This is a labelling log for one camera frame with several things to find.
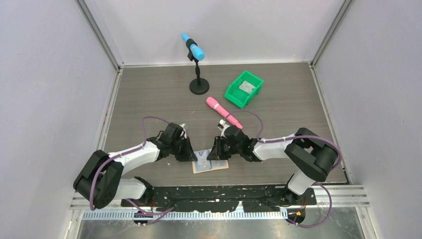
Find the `beige card holder wallet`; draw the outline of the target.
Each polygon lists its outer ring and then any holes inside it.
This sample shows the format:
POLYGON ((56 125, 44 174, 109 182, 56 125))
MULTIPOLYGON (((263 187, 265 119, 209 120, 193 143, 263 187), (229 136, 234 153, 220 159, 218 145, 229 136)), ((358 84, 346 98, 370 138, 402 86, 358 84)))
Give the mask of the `beige card holder wallet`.
POLYGON ((221 170, 221 169, 228 169, 229 168, 229 163, 227 160, 213 160, 210 161, 211 165, 212 165, 212 169, 211 170, 207 170, 205 172, 208 171, 215 171, 215 170, 221 170))

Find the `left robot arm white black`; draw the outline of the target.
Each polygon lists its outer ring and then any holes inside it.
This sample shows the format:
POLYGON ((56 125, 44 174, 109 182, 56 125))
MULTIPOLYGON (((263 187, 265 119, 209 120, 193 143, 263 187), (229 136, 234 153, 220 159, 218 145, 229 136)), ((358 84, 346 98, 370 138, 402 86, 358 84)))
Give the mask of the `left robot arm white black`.
POLYGON ((91 209, 102 209, 113 200, 126 199, 141 206, 150 205, 154 197, 152 185, 139 176, 131 179, 122 176, 169 155, 180 162, 197 161, 185 124, 171 122, 157 136, 123 151, 93 152, 76 177, 73 188, 89 201, 91 209))

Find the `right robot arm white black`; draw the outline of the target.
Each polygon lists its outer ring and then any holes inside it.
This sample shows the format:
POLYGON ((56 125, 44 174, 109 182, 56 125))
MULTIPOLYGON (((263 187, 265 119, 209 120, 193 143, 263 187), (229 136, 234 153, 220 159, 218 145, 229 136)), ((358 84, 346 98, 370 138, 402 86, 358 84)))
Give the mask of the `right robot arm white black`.
POLYGON ((288 180, 282 197, 293 205, 304 198, 310 186, 324 182, 342 160, 334 143, 304 127, 287 137, 264 139, 249 138, 242 130, 230 126, 214 139, 207 160, 228 160, 236 154, 248 162, 290 159, 299 170, 288 180))

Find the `blue credit card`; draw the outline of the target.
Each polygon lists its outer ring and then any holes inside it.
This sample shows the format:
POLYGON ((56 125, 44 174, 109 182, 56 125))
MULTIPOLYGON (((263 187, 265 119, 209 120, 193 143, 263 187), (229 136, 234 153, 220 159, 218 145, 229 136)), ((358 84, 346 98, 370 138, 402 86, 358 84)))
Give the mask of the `blue credit card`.
POLYGON ((205 172, 212 169, 211 162, 207 160, 207 156, 210 153, 210 149, 195 151, 194 154, 197 157, 197 161, 194 162, 193 169, 195 173, 205 172))

